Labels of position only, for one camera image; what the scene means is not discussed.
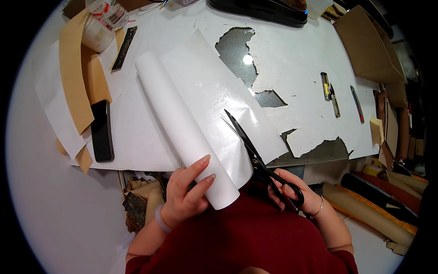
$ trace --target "white paper roll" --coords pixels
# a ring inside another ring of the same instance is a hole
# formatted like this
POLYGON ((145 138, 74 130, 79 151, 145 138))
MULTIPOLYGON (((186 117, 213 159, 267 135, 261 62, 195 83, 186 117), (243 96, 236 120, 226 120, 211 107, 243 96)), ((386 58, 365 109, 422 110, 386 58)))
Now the white paper roll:
POLYGON ((184 165, 188 167, 203 156, 211 155, 210 164, 195 179, 199 182, 212 173, 216 174, 215 182, 205 194, 208 201, 216 210, 229 206, 239 197, 239 191, 191 115, 161 61, 154 53, 146 52, 137 58, 135 66, 146 95, 184 165))

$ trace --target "woman's left hand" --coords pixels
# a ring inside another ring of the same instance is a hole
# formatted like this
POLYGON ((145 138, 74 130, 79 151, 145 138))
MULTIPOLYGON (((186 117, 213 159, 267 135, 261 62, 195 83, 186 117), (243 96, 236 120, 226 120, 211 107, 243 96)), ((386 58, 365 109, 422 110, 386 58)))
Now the woman's left hand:
POLYGON ((201 214, 208 207, 205 192, 213 184, 216 175, 211 174, 196 184, 189 192, 191 182, 203 172, 210 163, 210 155, 205 155, 188 168, 178 168, 170 176, 167 184, 167 201, 160 211, 161 219, 170 228, 180 222, 201 214))

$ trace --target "scissor blade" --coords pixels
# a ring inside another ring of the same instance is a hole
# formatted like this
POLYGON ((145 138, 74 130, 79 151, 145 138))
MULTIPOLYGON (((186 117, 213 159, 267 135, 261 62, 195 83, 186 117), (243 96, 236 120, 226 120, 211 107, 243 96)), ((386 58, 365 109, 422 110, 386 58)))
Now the scissor blade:
POLYGON ((227 110, 225 110, 225 113, 228 115, 228 118, 230 118, 231 123, 233 124, 234 128, 236 129, 238 135, 242 138, 245 146, 258 158, 259 161, 261 161, 260 155, 258 154, 254 145, 251 143, 251 140, 249 139, 248 135, 246 135, 243 128, 240 126, 240 124, 237 122, 237 120, 227 110))

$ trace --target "hand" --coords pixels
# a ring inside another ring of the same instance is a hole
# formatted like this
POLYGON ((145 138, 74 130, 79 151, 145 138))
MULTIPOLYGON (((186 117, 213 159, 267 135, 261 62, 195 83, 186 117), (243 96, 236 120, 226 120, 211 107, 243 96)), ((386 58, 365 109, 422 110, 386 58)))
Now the hand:
MULTIPOLYGON (((303 180, 284 169, 277 168, 274 172, 285 181, 293 183, 299 189, 301 189, 301 192, 304 195, 304 203, 301 206, 297 206, 299 210, 310 215, 315 215, 319 211, 321 208, 321 196, 313 192, 303 180)), ((274 181, 280 193, 284 193, 284 195, 293 200, 298 200, 298 196, 290 186, 282 185, 272 177, 271 179, 274 181)), ((277 195, 275 195, 274 190, 270 185, 268 185, 268 195, 275 202, 275 204, 278 205, 281 211, 283 211, 286 205, 280 201, 280 198, 277 195)))
POLYGON ((210 163, 210 155, 205 155, 188 168, 178 168, 170 176, 167 184, 167 201, 160 210, 161 219, 170 228, 180 222, 201 214, 208 207, 205 192, 213 184, 216 174, 200 181, 189 192, 188 187, 210 163))

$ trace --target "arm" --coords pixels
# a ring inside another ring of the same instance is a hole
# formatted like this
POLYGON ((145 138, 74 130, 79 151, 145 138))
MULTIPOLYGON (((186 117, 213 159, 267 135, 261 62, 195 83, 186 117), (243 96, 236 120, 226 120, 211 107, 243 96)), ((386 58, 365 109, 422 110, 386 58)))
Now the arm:
MULTIPOLYGON (((210 155, 202 157, 188 168, 178 168, 172 173, 167 184, 167 201, 160 210, 163 222, 170 228, 182 221, 201 214, 208 207, 205 192, 213 184, 215 174, 205 177, 189 192, 188 187, 210 163, 210 155)), ((126 255, 126 262, 138 256, 151 256, 161 247, 167 233, 153 218, 132 240, 126 255)))
MULTIPOLYGON (((313 192, 303 180, 283 169, 277 168, 274 172, 281 178, 288 182, 294 183, 301 189, 304 195, 304 204, 298 208, 304 213, 310 214, 311 216, 316 214, 312 221, 321 233, 327 249, 330 252, 346 250, 353 254, 350 232, 332 206, 324 200, 324 206, 321 211, 319 211, 321 208, 321 197, 313 192)), ((281 185, 275 179, 272 180, 281 193, 284 193, 286 196, 292 199, 298 198, 295 192, 288 185, 281 185)), ((281 210, 284 210, 285 204, 280 201, 270 186, 268 186, 268 194, 269 197, 278 205, 278 207, 281 210)))

